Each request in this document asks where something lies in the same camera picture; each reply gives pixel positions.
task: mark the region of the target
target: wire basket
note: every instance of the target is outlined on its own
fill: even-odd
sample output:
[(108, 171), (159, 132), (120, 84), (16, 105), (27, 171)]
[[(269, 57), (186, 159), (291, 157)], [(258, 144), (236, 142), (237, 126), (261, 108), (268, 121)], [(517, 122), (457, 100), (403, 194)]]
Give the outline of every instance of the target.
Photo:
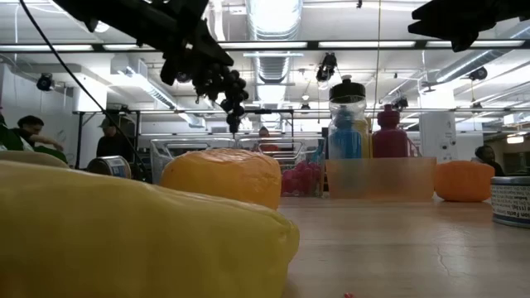
[(152, 183), (159, 183), (164, 167), (177, 156), (189, 151), (233, 148), (235, 145), (234, 139), (219, 137), (151, 140)]
[(323, 137), (259, 137), (238, 141), (238, 148), (276, 159), (282, 171), (282, 197), (321, 197), (324, 191)]

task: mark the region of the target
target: white wall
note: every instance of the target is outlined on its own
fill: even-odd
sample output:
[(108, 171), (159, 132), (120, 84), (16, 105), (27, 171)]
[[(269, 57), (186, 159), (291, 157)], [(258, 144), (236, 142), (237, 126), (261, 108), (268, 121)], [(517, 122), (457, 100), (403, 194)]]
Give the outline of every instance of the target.
[(41, 92), (36, 83), (14, 75), (7, 65), (0, 65), (0, 104), (9, 127), (27, 115), (44, 121), (42, 136), (56, 139), (65, 148), (68, 162), (75, 163), (77, 143), (76, 116), (72, 114), (74, 100), (58, 92)]

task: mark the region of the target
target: tin can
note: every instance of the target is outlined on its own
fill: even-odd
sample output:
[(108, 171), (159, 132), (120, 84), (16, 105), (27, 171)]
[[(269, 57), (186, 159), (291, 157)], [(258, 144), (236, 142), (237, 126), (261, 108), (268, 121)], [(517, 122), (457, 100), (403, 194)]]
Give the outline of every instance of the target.
[(90, 161), (86, 170), (94, 174), (131, 179), (131, 166), (121, 156), (94, 158)]
[(530, 177), (494, 177), (491, 179), (493, 221), (530, 228)]

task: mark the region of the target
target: blue water bottle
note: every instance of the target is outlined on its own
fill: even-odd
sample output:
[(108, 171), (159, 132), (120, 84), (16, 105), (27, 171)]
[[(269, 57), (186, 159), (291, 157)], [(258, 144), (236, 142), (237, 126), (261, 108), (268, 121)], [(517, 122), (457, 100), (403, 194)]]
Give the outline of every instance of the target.
[(366, 121), (366, 91), (364, 85), (343, 76), (342, 84), (330, 89), (331, 123), (328, 147), (331, 160), (362, 158), (363, 140), (355, 129), (355, 121)]

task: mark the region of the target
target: pink objects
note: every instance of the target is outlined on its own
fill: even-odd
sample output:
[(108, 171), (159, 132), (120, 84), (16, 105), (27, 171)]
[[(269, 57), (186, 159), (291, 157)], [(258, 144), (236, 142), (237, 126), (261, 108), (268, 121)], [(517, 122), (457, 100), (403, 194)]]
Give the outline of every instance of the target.
[(321, 169), (314, 162), (301, 161), (292, 170), (283, 171), (282, 194), (313, 195), (320, 183)]

